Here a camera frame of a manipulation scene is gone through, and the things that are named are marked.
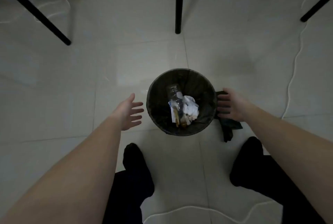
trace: trash can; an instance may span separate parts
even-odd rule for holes
[[[172,122],[167,86],[178,84],[183,95],[192,96],[199,105],[199,116],[186,128]],[[152,121],[170,135],[189,136],[204,130],[214,119],[217,97],[214,87],[202,74],[190,69],[172,69],[150,85],[146,107]]]

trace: power cord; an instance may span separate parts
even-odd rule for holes
[[[303,0],[302,2],[302,5],[301,5],[301,10],[303,9],[303,6],[305,4],[306,0]],[[290,104],[290,86],[292,84],[292,82],[294,81],[294,78],[295,78],[295,75],[296,75],[296,70],[297,70],[297,58],[299,57],[299,55],[302,53],[303,51],[303,33],[305,32],[307,26],[308,26],[308,23],[309,23],[309,20],[306,22],[303,30],[301,31],[301,33],[299,34],[299,50],[298,50],[298,53],[296,54],[295,58],[294,58],[294,68],[293,68],[293,74],[292,74],[292,77],[289,81],[289,84],[288,84],[288,87],[287,87],[287,105],[286,105],[286,108],[284,110],[284,113],[281,117],[281,119],[283,119],[289,109],[289,104]],[[183,209],[189,209],[189,208],[192,208],[192,209],[199,209],[199,210],[206,210],[206,211],[212,211],[212,212],[215,212],[215,213],[218,213],[218,214],[221,214],[222,216],[228,218],[229,220],[231,220],[232,222],[234,223],[237,223],[237,224],[245,224],[248,219],[250,218],[251,216],[251,213],[253,212],[254,209],[256,209],[258,206],[262,206],[262,205],[267,205],[267,204],[270,204],[270,203],[273,203],[275,201],[266,201],[266,202],[261,202],[261,203],[257,203],[255,205],[252,206],[252,208],[250,209],[250,211],[248,212],[247,216],[242,220],[242,221],[238,221],[238,220],[235,220],[234,218],[231,218],[229,216],[227,216],[226,214],[218,211],[218,210],[215,210],[215,209],[211,209],[211,208],[206,208],[206,207],[199,207],[199,206],[183,206],[183,207],[180,207],[180,208],[177,208],[177,209],[174,209],[174,210],[171,210],[169,212],[165,212],[165,213],[157,213],[157,214],[152,214],[150,216],[148,216],[143,224],[145,224],[150,218],[152,217],[157,217],[157,216],[162,216],[162,215],[167,215],[167,214],[171,214],[171,213],[174,213],[174,212],[177,212],[177,211],[180,211],[180,210],[183,210]]]
[[[71,4],[69,3],[68,0],[65,0],[65,1],[67,2],[68,7],[69,7],[69,8],[68,8],[68,11],[55,12],[55,13],[52,13],[52,14],[46,16],[46,17],[49,19],[49,18],[51,18],[51,17],[53,17],[53,16],[56,16],[56,15],[60,15],[60,14],[63,14],[63,13],[68,13],[69,10],[71,9]],[[37,6],[36,8],[37,8],[37,9],[41,9],[41,8],[47,6],[47,5],[56,4],[56,3],[59,3],[59,2],[61,2],[61,0],[56,0],[56,1],[46,2],[46,3],[43,3],[43,4],[39,5],[39,6]],[[15,16],[13,19],[8,20],[8,21],[7,21],[7,20],[5,20],[5,21],[0,21],[0,24],[9,24],[9,23],[12,23],[12,22],[14,22],[15,20],[17,20],[18,18],[20,18],[20,17],[21,17],[26,11],[27,11],[27,9],[23,8],[23,11],[22,11],[20,14],[18,14],[17,16]],[[35,16],[34,16],[34,19],[35,19],[35,22],[39,22],[39,23],[40,23],[40,21],[39,21]]]

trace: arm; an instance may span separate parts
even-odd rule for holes
[[[141,124],[132,94],[9,210],[2,223],[102,223],[121,130]]]
[[[218,110],[229,114],[219,116],[245,121],[322,218],[333,223],[333,143],[274,117],[232,89],[224,91],[228,95],[219,95]]]

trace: tiled floor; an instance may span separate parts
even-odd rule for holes
[[[36,5],[54,0],[33,0]],[[175,0],[64,0],[43,7],[72,40],[62,44],[15,2],[0,2],[0,216],[58,159],[73,149],[131,92],[146,101],[162,72],[191,68],[216,90],[233,87],[281,116],[292,62],[317,0],[184,0],[183,31],[174,33]],[[308,24],[286,120],[333,140],[333,1]],[[156,185],[143,218],[186,205],[218,209],[242,220],[268,199],[231,185],[228,174],[251,129],[221,142],[213,122],[190,137],[164,134],[145,112],[122,134],[117,171],[130,143],[142,149]],[[279,223],[281,206],[256,209],[248,223]],[[232,223],[186,209],[149,223]]]

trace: foot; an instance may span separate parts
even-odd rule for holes
[[[230,173],[230,181],[234,186],[242,186],[243,182],[254,175],[255,168],[263,156],[261,142],[254,136],[248,138],[239,151]]]
[[[135,178],[139,178],[138,183],[143,184],[141,188],[145,198],[152,196],[155,187],[152,181],[152,176],[144,160],[144,155],[135,143],[130,143],[126,146],[123,156],[123,165],[129,173]]]

